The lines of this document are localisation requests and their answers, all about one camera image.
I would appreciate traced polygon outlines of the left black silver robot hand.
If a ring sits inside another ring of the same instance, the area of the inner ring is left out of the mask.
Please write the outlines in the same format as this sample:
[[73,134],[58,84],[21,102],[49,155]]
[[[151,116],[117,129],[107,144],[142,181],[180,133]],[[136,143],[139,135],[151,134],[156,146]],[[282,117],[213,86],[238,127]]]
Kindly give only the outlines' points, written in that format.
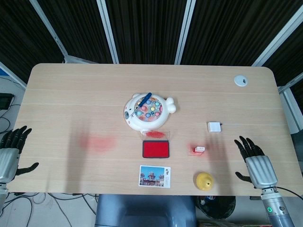
[[34,171],[39,163],[33,163],[30,167],[19,168],[19,160],[26,139],[31,128],[23,126],[19,129],[6,132],[0,140],[0,183],[8,184],[15,176]]

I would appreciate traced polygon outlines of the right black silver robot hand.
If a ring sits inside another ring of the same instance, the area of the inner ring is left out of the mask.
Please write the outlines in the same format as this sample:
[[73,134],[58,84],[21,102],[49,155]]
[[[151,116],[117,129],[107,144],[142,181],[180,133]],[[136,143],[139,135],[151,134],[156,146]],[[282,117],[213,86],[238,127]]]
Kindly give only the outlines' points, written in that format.
[[265,190],[276,187],[278,179],[269,157],[251,139],[243,136],[239,138],[234,142],[244,160],[249,176],[244,176],[240,172],[236,172],[236,176],[242,181],[253,184],[256,189]]

